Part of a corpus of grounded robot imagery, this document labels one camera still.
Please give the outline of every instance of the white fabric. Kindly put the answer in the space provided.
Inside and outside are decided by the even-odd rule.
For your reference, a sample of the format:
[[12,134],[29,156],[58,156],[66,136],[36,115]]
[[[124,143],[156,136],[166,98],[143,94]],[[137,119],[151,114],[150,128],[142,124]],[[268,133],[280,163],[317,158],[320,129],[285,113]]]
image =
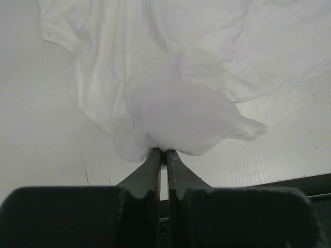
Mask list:
[[39,0],[43,38],[74,57],[71,95],[140,162],[199,155],[266,126],[234,102],[331,67],[329,0]]

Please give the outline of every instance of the shirt sleeve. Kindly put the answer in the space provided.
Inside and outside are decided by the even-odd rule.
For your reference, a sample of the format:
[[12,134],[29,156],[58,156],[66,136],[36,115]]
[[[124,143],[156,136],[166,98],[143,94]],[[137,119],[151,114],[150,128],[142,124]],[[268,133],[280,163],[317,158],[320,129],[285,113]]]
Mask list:
[[91,0],[39,0],[42,38],[74,53],[91,11]]

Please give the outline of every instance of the white cloth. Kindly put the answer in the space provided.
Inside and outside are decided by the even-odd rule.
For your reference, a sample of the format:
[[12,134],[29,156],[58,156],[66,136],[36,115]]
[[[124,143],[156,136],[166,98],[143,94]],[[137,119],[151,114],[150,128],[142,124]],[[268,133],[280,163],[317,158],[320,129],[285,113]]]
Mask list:
[[45,40],[74,57],[71,95],[140,162],[199,155],[266,126],[234,102],[331,67],[329,0],[39,0]]

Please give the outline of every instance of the white table surface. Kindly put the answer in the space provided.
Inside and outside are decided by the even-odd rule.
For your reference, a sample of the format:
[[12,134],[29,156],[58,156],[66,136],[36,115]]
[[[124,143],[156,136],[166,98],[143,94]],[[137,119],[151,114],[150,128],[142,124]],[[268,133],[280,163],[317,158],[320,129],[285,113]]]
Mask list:
[[[77,108],[69,95],[70,54],[42,41],[38,18],[37,0],[0,1],[0,203],[27,185],[115,185],[139,166],[121,160],[110,138]],[[219,187],[330,173],[330,104],[331,76],[300,82],[238,105],[269,127],[264,137],[229,139],[203,156],[180,156]]]

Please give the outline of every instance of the white t-shirt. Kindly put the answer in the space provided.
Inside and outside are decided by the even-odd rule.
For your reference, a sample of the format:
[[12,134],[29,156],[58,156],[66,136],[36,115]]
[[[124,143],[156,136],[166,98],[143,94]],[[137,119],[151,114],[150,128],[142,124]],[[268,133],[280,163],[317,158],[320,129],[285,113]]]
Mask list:
[[266,126],[235,102],[331,68],[329,0],[39,0],[45,40],[73,57],[71,95],[142,161],[199,155]]

